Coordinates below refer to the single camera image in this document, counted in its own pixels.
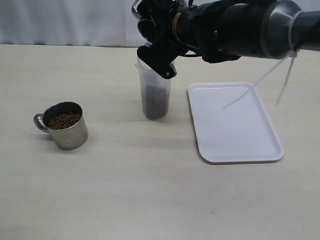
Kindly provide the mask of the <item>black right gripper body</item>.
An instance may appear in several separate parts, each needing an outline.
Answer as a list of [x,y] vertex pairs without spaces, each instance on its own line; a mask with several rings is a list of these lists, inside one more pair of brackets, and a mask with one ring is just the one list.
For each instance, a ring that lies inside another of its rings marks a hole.
[[142,0],[137,8],[141,15],[137,29],[148,44],[163,39],[174,46],[177,54],[187,54],[190,47],[178,36],[178,23],[190,10],[184,0]]

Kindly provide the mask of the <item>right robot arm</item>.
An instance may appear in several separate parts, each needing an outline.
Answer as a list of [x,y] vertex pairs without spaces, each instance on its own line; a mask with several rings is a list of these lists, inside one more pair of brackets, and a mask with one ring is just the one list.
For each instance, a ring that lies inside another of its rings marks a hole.
[[131,12],[147,40],[137,56],[164,79],[176,76],[178,57],[217,64],[320,49],[320,13],[291,0],[136,0]]

